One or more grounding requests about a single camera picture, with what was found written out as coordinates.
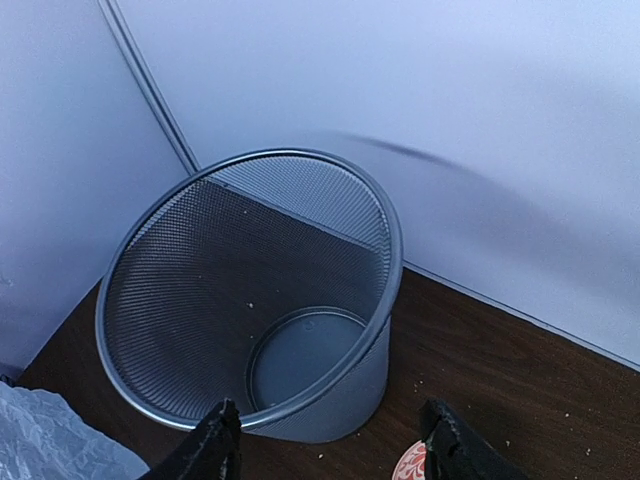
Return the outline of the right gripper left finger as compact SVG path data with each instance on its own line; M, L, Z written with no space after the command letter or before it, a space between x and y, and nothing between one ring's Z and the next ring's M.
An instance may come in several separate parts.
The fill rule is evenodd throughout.
M235 402L225 398L142 480L240 479L240 434Z

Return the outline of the light blue plastic trash bag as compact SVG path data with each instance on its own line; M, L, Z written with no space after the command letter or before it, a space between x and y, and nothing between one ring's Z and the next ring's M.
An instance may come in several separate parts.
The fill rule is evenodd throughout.
M138 479L149 471L60 395L1 384L3 479Z

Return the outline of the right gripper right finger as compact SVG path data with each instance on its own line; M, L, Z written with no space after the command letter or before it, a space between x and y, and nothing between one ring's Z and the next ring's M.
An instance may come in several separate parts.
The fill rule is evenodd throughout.
M441 399L429 398L424 403L420 431L431 479L528 479Z

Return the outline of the grey mesh trash bin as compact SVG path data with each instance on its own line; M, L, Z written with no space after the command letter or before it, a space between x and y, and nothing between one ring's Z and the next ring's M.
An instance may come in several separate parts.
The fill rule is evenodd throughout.
M335 441L383 399L402 269L396 212L358 166L303 149L232 157L131 228L100 287L97 351L160 424L192 430L231 399L246 433Z

